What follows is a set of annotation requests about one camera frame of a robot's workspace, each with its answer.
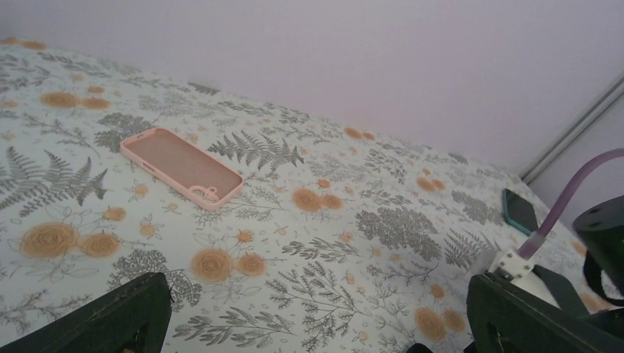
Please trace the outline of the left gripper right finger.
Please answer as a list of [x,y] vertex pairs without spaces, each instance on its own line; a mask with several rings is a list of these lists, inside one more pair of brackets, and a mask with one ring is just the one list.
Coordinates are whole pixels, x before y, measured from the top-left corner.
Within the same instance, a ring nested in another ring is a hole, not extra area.
[[623,310],[591,313],[565,278],[550,304],[494,274],[469,281],[467,352],[622,352]]

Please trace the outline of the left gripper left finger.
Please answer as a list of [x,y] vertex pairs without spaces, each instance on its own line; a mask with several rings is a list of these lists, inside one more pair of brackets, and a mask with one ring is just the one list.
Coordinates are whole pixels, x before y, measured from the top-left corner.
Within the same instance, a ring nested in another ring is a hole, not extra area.
[[148,272],[1,347],[2,352],[160,352],[171,319],[166,276]]

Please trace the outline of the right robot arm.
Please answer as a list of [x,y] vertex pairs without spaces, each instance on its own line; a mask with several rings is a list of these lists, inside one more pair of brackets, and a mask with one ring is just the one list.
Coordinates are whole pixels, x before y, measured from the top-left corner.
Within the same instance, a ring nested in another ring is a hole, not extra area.
[[587,285],[603,300],[622,307],[622,299],[606,295],[602,274],[623,293],[623,196],[589,208],[572,226],[586,247],[583,274]]

